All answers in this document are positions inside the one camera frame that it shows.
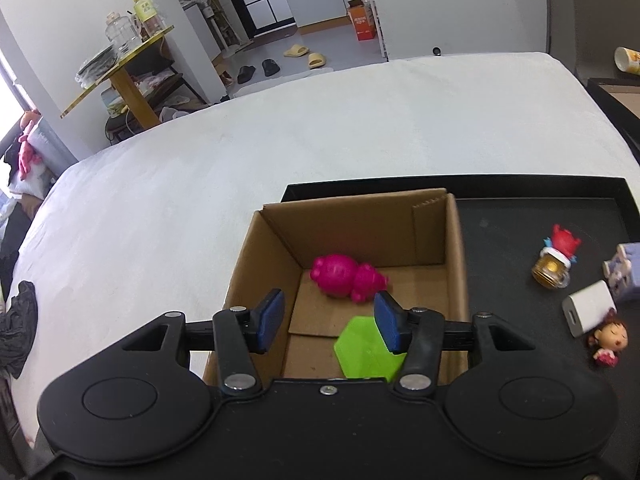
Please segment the pink dinosaur costume figurine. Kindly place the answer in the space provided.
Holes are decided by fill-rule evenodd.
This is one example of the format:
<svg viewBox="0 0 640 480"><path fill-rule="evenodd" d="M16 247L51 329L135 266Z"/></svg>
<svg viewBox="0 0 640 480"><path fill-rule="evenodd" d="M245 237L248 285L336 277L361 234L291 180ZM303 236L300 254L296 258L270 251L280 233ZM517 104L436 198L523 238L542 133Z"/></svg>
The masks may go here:
<svg viewBox="0 0 640 480"><path fill-rule="evenodd" d="M390 279L372 264L340 254L315 258L309 275L326 296L348 298L355 304L372 300L390 284Z"/></svg>

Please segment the brown cardboard box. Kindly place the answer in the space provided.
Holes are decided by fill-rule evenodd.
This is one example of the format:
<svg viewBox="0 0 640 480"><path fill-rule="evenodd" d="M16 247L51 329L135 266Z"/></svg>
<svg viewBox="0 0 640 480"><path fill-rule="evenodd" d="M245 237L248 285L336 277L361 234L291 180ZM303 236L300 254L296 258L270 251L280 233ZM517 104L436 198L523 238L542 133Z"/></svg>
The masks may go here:
<svg viewBox="0 0 640 480"><path fill-rule="evenodd" d="M278 288L282 323L252 357L264 385L279 378L390 378L372 321L386 290L405 309L470 318L454 196L443 188L319 198L255 211L232 274L227 307L254 308Z"/></svg>

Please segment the red figure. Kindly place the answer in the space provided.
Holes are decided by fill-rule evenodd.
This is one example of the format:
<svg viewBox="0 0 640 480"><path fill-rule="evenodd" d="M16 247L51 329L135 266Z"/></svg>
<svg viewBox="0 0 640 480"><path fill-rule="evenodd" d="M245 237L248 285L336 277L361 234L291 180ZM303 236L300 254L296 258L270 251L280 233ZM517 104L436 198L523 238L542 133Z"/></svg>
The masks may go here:
<svg viewBox="0 0 640 480"><path fill-rule="evenodd" d="M546 289L567 288L570 269L577 261L576 252L581 244L579 237L555 223L532 267L533 279Z"/></svg>

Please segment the white usb charger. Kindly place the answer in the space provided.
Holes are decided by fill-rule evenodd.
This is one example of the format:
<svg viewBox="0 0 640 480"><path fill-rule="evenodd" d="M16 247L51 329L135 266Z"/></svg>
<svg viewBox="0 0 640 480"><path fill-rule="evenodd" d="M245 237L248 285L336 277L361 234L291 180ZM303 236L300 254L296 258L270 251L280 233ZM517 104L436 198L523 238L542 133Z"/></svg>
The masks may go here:
<svg viewBox="0 0 640 480"><path fill-rule="evenodd" d="M613 297L605 281L597 281L567 296L561 304L568 330L574 338L588 334L609 314L616 314Z"/></svg>

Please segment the brown hair girl figurine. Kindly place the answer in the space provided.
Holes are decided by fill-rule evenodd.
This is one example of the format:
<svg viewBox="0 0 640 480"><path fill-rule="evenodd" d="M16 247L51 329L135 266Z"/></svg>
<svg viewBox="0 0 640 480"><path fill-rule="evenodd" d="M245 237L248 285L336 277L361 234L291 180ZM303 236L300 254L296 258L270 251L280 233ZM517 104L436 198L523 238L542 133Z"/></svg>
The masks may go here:
<svg viewBox="0 0 640 480"><path fill-rule="evenodd" d="M589 348L595 366L616 367L620 354L628 347L629 339L625 323L611 309L602 322L590 333Z"/></svg>

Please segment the lavender cube plug adapter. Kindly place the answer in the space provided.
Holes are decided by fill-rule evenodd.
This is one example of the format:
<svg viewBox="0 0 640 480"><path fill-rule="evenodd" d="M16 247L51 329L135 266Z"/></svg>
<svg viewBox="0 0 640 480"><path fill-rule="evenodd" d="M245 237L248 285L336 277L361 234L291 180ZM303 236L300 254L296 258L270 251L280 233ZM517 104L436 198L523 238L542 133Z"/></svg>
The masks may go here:
<svg viewBox="0 0 640 480"><path fill-rule="evenodd" d="M638 300L640 244L618 244L614 256L603 263L603 275L616 304Z"/></svg>

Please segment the green hexagonal cup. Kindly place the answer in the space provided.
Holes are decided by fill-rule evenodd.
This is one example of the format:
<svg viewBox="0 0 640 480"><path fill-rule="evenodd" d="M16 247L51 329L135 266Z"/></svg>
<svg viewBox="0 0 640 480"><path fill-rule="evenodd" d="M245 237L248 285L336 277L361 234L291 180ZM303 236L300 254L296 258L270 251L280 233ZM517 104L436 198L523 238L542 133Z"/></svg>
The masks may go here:
<svg viewBox="0 0 640 480"><path fill-rule="evenodd" d="M337 337L333 350L348 379L384 378L390 382L406 356L387 350L373 316L354 316Z"/></svg>

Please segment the black tray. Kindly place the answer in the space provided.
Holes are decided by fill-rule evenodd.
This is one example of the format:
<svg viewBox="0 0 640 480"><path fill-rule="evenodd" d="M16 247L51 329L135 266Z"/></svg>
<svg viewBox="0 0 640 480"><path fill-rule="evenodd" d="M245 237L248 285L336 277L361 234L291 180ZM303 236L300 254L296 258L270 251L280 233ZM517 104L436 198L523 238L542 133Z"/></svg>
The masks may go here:
<svg viewBox="0 0 640 480"><path fill-rule="evenodd" d="M456 199L469 306L489 311L532 336L541 348L593 370L620 401L618 431L639 429L639 352L614 368L590 356L570 333L562 303L602 278L620 243L639 238L639 208L622 177L554 174L458 174L294 183L286 202L444 188Z"/></svg>

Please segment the black slipper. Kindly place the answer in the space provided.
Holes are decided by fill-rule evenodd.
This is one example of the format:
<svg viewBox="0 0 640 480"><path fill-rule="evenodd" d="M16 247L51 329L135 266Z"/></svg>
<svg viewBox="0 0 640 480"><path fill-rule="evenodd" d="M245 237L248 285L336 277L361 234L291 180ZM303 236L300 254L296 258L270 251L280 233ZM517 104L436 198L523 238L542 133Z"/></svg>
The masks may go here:
<svg viewBox="0 0 640 480"><path fill-rule="evenodd" d="M264 71L264 75L266 77L272 77L275 74L280 72L280 66L278 63L272 58L266 58L262 61L262 70Z"/></svg>
<svg viewBox="0 0 640 480"><path fill-rule="evenodd" d="M253 65L243 65L236 77L236 82L238 84L246 84L253 78L255 70L256 68Z"/></svg>

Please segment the black cloth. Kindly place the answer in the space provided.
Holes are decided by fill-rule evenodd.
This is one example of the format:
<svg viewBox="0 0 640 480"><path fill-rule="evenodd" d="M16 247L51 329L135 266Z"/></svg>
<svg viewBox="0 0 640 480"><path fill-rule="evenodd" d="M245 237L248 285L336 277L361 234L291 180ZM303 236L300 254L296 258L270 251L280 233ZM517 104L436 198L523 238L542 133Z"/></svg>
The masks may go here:
<svg viewBox="0 0 640 480"><path fill-rule="evenodd" d="M1 369L12 378L21 376L32 351L38 327L38 302L35 285L18 284L9 310L1 315Z"/></svg>

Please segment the yellow slipper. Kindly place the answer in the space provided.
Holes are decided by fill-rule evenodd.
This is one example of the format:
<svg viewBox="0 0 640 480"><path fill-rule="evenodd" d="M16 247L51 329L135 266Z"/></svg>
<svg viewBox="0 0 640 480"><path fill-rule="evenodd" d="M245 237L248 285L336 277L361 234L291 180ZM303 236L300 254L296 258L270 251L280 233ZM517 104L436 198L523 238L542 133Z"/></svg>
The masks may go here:
<svg viewBox="0 0 640 480"><path fill-rule="evenodd" d="M322 68L326 66L326 57L318 52L312 52L308 55L308 67L311 70L318 70L318 68Z"/></svg>
<svg viewBox="0 0 640 480"><path fill-rule="evenodd" d="M292 47L283 52L285 58L301 58L309 53L309 49L302 44L293 44Z"/></svg>

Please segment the round yellow edged table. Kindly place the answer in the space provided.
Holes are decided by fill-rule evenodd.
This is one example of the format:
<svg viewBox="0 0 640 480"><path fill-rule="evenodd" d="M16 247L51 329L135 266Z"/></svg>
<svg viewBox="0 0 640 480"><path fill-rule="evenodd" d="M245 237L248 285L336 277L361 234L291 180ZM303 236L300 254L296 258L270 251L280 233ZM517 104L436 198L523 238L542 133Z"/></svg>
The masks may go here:
<svg viewBox="0 0 640 480"><path fill-rule="evenodd" d="M151 105L146 102L145 97L138 89L134 80L126 70L126 65L134 60L145 50L152 47L153 44L157 44L160 40L163 40L170 32L174 30L175 26L170 25L160 32L150 37L145 42L142 42L139 47L130 51L123 58L118 60L113 67L111 67L106 73L98 78L93 84L90 84L88 88L82 90L81 94L70 103L65 110L60 114L60 118L65 118L70 112L79 105L93 90L103 84L105 81L109 81L112 87L119 93L122 100L129 108L130 112L137 119L138 123L143 129L149 129L156 127L160 124L160 118L153 112Z"/></svg>

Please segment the orange carton box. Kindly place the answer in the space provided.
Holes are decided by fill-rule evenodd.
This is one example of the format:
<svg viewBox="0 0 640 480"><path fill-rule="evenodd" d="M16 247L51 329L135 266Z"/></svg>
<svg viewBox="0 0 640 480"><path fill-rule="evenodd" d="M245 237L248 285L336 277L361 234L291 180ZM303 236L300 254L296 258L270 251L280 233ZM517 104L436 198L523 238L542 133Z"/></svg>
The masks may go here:
<svg viewBox="0 0 640 480"><path fill-rule="evenodd" d="M372 14L362 0L349 0L347 11L359 41L372 40L376 36Z"/></svg>

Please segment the yellow label bottle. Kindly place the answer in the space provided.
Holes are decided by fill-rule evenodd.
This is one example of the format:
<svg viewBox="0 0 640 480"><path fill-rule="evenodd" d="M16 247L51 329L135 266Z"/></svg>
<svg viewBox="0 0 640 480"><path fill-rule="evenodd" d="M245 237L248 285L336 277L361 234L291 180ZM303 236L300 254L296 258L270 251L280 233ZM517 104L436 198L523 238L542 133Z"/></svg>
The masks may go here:
<svg viewBox="0 0 640 480"><path fill-rule="evenodd" d="M134 0L134 13L149 36L154 36L163 30L163 20L152 0Z"/></svg>

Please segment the glass jar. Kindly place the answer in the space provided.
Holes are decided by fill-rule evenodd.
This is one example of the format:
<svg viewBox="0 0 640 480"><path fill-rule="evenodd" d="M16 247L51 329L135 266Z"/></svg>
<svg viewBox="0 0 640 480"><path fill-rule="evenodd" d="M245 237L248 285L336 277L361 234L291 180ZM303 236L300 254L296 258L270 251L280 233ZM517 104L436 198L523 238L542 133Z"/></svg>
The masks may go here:
<svg viewBox="0 0 640 480"><path fill-rule="evenodd" d="M142 45L142 39L127 15L111 12L106 17L105 36L120 58Z"/></svg>

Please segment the stacked paper cups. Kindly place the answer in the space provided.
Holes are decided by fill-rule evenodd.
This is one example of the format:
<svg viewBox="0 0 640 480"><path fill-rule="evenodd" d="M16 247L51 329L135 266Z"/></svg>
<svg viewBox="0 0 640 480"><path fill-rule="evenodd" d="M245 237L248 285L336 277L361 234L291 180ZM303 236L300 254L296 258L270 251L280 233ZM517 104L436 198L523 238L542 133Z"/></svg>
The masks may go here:
<svg viewBox="0 0 640 480"><path fill-rule="evenodd" d="M640 52L637 50L618 47L614 52L614 63L618 70L623 73L640 74Z"/></svg>

